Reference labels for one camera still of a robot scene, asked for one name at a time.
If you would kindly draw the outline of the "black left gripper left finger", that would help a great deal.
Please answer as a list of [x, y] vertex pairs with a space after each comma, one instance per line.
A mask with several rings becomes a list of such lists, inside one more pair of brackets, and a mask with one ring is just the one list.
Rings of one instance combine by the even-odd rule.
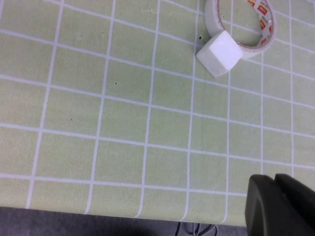
[[249, 236], [291, 236], [288, 200], [275, 179], [252, 175], [249, 179], [245, 220]]

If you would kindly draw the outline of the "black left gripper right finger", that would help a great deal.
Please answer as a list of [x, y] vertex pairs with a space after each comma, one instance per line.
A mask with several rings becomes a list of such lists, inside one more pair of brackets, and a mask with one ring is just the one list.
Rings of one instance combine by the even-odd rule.
[[287, 216], [292, 236], [315, 234], [315, 192], [287, 174], [276, 174], [275, 182], [288, 200]]

